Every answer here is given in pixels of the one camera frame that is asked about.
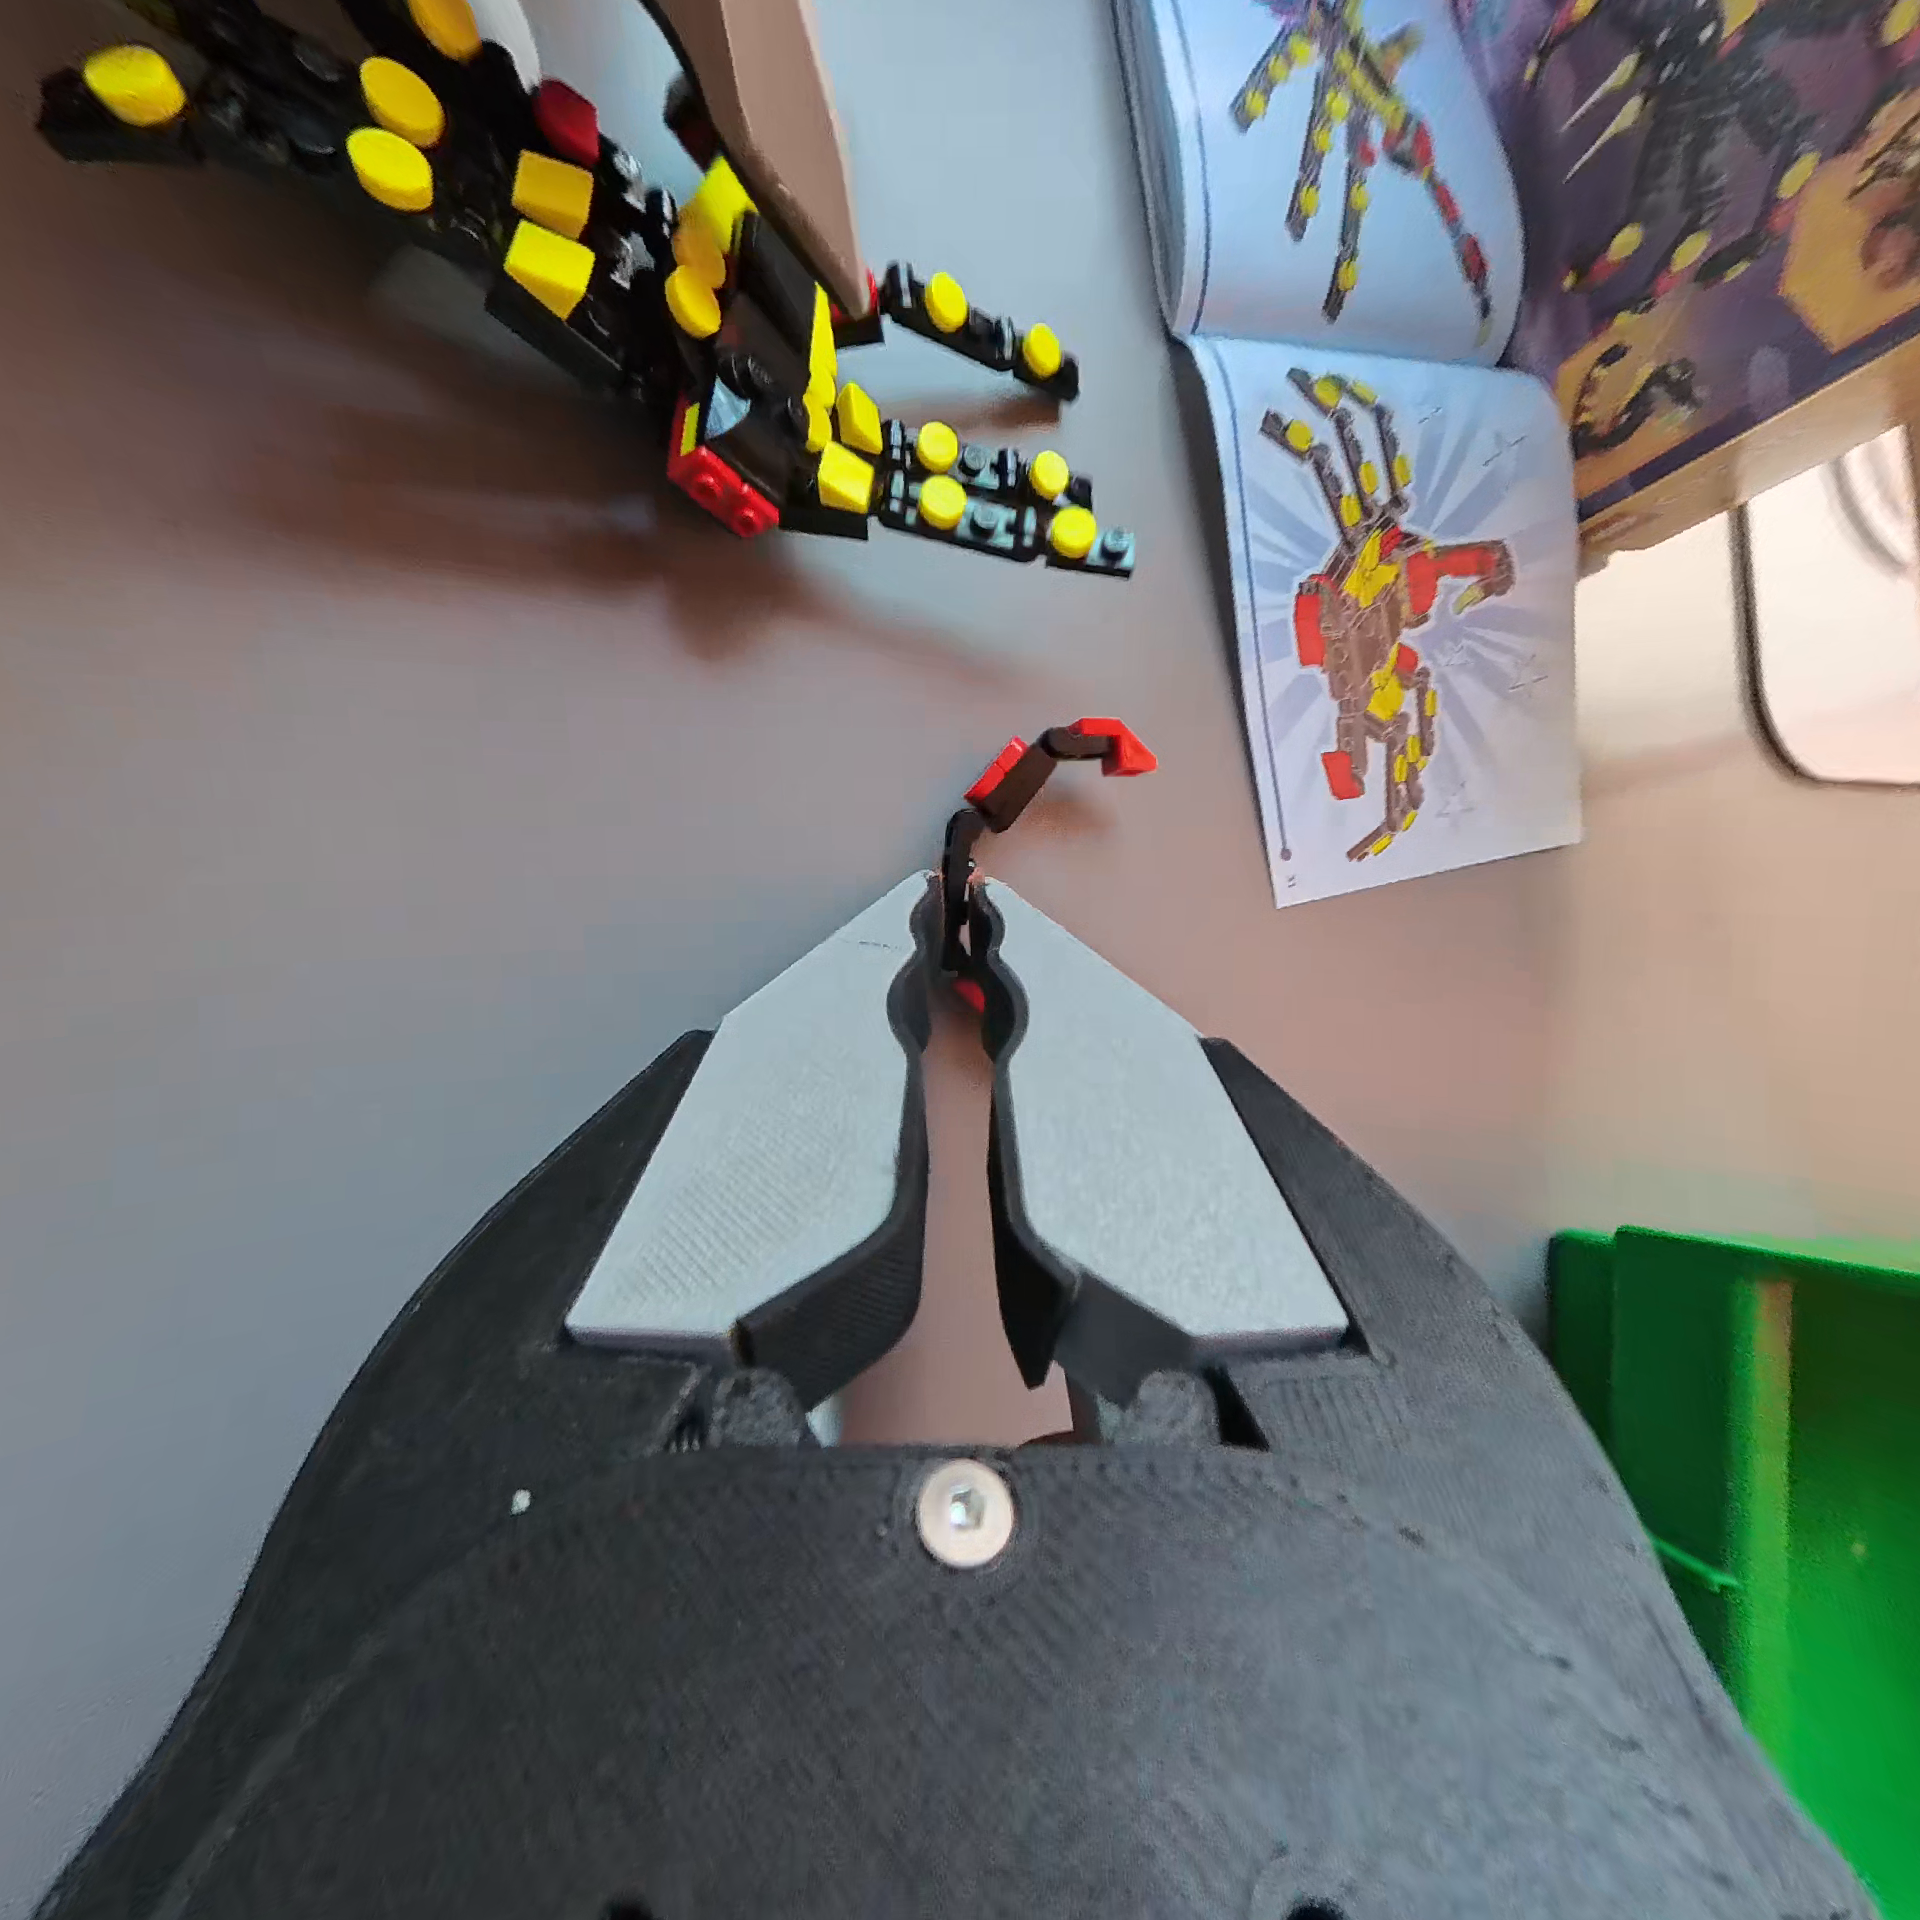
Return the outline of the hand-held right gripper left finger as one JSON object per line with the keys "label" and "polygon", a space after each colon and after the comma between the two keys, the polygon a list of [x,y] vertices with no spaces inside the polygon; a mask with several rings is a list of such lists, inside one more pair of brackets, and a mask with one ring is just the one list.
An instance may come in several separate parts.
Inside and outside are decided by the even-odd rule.
{"label": "hand-held right gripper left finger", "polygon": [[926,1291],[934,873],[713,1033],[568,1305],[588,1349],[782,1375],[823,1406]]}

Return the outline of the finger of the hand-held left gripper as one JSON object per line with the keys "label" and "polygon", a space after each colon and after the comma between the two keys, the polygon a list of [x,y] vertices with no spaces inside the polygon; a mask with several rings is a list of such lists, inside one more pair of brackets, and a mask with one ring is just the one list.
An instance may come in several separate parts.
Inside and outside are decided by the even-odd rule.
{"label": "finger of the hand-held left gripper", "polygon": [[661,117],[693,161],[728,161],[842,319],[876,291],[808,0],[649,0],[679,75]]}

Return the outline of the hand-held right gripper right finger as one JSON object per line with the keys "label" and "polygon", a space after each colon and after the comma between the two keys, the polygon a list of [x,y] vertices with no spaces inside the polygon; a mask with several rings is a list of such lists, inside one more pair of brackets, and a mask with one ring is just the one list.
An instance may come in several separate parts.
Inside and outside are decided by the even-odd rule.
{"label": "hand-held right gripper right finger", "polygon": [[1228,1364],[1340,1352],[1354,1312],[1210,1039],[1005,882],[975,885],[969,940],[1012,1369],[1060,1375],[1096,1438],[1210,1414],[1259,1444]]}

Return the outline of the black and yellow lego spider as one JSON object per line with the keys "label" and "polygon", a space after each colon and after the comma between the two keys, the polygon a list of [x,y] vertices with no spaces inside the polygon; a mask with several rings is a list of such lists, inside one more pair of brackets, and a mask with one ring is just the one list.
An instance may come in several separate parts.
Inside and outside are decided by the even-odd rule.
{"label": "black and yellow lego spider", "polygon": [[478,2],[345,2],[363,56],[334,56],[264,2],[133,2],[201,60],[109,43],[40,86],[63,161],[230,166],[307,178],[331,204],[443,256],[556,370],[649,410],[664,479],[738,539],[792,531],[942,548],[1127,579],[1054,448],[969,444],[903,423],[841,374],[886,323],[1022,380],[1083,395],[1041,323],[975,304],[945,270],[891,262],[873,319],[842,319],[728,161],[675,199],[568,82],[516,60]]}

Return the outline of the red and black lego leg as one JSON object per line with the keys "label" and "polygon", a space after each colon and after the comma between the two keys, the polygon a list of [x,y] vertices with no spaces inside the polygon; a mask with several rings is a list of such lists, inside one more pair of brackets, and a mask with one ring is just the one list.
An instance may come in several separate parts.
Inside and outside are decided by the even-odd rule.
{"label": "red and black lego leg", "polygon": [[986,1013],[983,959],[975,955],[975,849],[1005,834],[1066,764],[1096,764],[1107,780],[1157,773],[1157,756],[1116,717],[1075,717],[1010,745],[975,774],[942,842],[942,974],[969,1013]]}

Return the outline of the lego instruction booklet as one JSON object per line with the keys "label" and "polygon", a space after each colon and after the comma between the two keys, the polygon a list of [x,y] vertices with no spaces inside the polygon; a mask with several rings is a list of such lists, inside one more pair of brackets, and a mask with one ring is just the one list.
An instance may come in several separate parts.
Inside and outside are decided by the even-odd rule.
{"label": "lego instruction booklet", "polygon": [[1276,905],[1583,837],[1576,499],[1503,351],[1525,237],[1436,0],[1127,0]]}

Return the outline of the purple lego box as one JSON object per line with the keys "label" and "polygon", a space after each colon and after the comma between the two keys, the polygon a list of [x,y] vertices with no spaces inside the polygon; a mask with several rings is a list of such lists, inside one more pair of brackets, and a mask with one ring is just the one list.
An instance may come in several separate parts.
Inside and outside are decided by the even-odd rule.
{"label": "purple lego box", "polygon": [[1518,181],[1508,363],[1571,441],[1583,564],[1920,403],[1910,0],[1455,2]]}

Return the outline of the green plastic bin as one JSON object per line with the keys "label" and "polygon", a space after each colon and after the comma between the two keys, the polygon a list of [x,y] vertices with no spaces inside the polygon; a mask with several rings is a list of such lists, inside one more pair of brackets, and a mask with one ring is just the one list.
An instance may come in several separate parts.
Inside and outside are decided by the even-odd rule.
{"label": "green plastic bin", "polygon": [[1915,1243],[1568,1227],[1548,1357],[1743,1724],[1880,1912],[1915,1914]]}

